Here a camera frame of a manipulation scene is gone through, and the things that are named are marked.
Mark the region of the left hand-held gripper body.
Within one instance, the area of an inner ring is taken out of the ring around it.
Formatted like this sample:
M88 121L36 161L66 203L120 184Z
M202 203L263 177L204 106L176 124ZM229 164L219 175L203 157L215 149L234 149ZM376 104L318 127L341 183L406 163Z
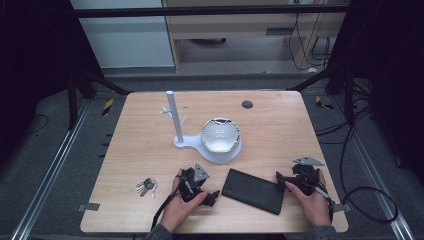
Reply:
M209 174L198 163L182 171L179 177L179 193L185 202L190 202L202 192L201 186L209 178Z

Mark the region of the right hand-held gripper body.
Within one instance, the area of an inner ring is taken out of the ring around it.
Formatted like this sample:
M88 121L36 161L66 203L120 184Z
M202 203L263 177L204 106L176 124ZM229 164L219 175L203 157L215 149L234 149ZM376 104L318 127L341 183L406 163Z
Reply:
M324 163L309 156L294 159L293 162L295 165L292 172L297 180L295 185L305 195L310 196L315 188L321 185L319 169L315 169L315 166L324 166Z

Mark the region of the black leather wallet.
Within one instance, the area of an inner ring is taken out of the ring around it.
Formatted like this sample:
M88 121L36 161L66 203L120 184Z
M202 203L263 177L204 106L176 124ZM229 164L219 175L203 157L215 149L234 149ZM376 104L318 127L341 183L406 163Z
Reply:
M222 194L269 213L281 213L284 191L271 181L230 169Z

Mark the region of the silver metal bowl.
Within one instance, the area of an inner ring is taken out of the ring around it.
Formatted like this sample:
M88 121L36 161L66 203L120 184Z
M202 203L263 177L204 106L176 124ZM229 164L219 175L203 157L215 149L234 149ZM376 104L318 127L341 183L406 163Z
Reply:
M240 130L237 124L227 118L214 118L203 126L201 140L213 153L228 153L240 142Z

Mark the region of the person's left hand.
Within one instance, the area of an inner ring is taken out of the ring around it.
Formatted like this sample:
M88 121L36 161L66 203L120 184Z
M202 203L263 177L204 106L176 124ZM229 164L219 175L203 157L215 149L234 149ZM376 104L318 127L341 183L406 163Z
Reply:
M160 224L169 232L174 232L207 196L208 194L206 192L202 192L191 201L185 202L180 195L175 195L164 208Z

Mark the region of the person's right hand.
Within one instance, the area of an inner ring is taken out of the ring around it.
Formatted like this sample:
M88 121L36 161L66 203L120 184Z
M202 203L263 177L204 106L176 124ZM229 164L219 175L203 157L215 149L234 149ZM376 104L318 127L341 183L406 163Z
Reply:
M295 196L302 207L306 220L312 227L331 226L328 201L318 192L305 195L297 186L285 182L287 189Z

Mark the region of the bunch of keys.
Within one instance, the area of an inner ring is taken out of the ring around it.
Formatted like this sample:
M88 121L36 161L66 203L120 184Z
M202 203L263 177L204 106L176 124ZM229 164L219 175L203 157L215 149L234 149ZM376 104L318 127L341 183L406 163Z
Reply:
M151 197L156 197L157 182L152 178L146 178L144 181L136 185L136 191L140 197L144 197L147 193L151 193Z

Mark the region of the white key stand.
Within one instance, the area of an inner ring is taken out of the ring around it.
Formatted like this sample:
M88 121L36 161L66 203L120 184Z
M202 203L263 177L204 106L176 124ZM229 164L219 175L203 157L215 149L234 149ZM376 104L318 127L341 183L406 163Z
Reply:
M226 164L234 160L242 151L243 141L242 137L240 138L239 144L228 153L213 153L210 152L203 144L201 140L200 133L197 135L186 135L183 133L183 124L186 120L186 117L183 119L179 118L178 108L175 101L175 96L173 91L166 92L169 108L162 108L161 113L167 114L173 121L176 136L174 137L173 144L179 149L195 149L201 157L205 160L214 163L214 164Z

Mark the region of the black metal stand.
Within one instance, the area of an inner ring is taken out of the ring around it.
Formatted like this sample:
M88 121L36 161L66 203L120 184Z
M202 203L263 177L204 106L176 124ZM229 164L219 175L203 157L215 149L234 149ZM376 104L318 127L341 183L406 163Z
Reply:
M325 87L325 92L330 95L337 94L341 88L344 88L344 116L350 126L354 125L353 113L353 79L354 72L349 64L335 63L325 70L313 75L306 81L287 88L287 91L301 92L308 86L313 85L323 78L329 81Z
M68 92L68 106L69 106L69 127L73 129L78 121L78 106L76 91L79 91L84 99L93 99L97 92L91 82L101 84L102 86L112 90L119 95L130 94L129 90L119 87L114 83L108 81L104 76L94 73L93 71L73 67L68 71L67 75L67 92Z

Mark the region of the yellow black striped tape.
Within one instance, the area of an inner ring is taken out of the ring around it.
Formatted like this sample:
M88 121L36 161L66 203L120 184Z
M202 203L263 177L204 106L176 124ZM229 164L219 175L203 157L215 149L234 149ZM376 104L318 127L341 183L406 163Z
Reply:
M107 116L110 112L110 109L114 103L114 99L108 99L105 103L105 106L102 111L102 116Z

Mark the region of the black curtain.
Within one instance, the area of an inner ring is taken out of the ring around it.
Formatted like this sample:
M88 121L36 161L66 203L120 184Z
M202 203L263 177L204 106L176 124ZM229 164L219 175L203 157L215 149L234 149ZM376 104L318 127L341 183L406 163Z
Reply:
M424 185L424 0L351 0L331 64L371 82L377 118Z
M67 88L69 61L102 74L70 0L0 0L0 166L43 98Z

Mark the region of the white cabinet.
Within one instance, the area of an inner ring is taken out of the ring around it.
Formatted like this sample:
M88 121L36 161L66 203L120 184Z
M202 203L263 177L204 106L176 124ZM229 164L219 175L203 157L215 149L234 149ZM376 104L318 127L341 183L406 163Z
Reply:
M161 0L71 0L75 10L162 7ZM173 67L165 19L80 18L102 69Z

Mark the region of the light wooden office desk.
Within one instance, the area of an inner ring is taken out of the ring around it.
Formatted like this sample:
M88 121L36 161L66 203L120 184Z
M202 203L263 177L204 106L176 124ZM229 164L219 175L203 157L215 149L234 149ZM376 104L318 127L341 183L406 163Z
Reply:
M321 5L348 4L350 0L161 0L165 7ZM344 13L246 14L169 16L170 38L175 45L188 39L282 36L291 51L295 66L312 63L316 39L336 37Z

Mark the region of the metal floor rail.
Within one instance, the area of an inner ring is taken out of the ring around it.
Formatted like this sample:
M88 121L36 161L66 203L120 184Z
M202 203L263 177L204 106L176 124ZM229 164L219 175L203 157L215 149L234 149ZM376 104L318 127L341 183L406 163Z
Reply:
M87 112L92 101L83 100L81 108L77 111L77 120L72 128L70 128L61 142L55 157L52 160L44 178L42 179L32 201L30 202L25 214L21 218L19 224L12 233L10 240L27 240L33 226L35 225L41 210L51 192L53 185L65 163L67 156L75 142L75 139L86 119Z
M351 127L349 124L347 124L345 128L348 134L344 140L344 144L345 146L348 144L352 146L366 179L370 183L371 189L385 215L384 220L388 221L398 240L416 240L401 210L395 204L394 200L389 199L392 193L378 173L360 136L354 131L354 127Z

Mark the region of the black horizontal frame bar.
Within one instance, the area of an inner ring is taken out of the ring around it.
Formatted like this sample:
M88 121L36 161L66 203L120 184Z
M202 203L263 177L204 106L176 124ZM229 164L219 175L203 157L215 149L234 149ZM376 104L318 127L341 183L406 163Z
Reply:
M340 13L347 12L349 4L323 5L255 5L255 6L200 6L124 9L83 9L70 12L78 18L202 16L245 14Z

